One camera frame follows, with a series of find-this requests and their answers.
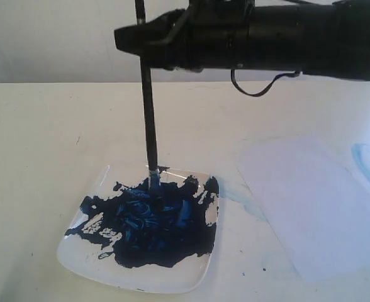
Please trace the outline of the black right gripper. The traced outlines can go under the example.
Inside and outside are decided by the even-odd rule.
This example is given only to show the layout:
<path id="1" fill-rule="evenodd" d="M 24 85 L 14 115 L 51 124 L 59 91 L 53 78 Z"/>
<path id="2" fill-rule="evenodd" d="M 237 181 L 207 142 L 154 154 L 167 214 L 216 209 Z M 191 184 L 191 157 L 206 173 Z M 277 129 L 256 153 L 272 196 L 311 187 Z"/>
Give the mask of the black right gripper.
<path id="1" fill-rule="evenodd" d="M 175 9 L 152 21 L 115 29 L 115 45 L 144 59 L 151 68 L 242 68 L 254 6 L 254 1 L 190 1 L 187 10 Z M 185 12 L 178 34 L 166 42 Z"/>

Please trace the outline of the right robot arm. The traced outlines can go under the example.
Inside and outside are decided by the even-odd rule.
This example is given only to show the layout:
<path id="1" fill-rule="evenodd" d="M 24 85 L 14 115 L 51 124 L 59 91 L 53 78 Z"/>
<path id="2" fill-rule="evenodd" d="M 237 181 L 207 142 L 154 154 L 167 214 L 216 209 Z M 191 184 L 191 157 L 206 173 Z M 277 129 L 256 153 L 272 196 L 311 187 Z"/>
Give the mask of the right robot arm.
<path id="1" fill-rule="evenodd" d="M 370 1 L 256 6 L 190 1 L 114 31 L 116 48 L 153 69 L 301 72 L 370 81 Z"/>

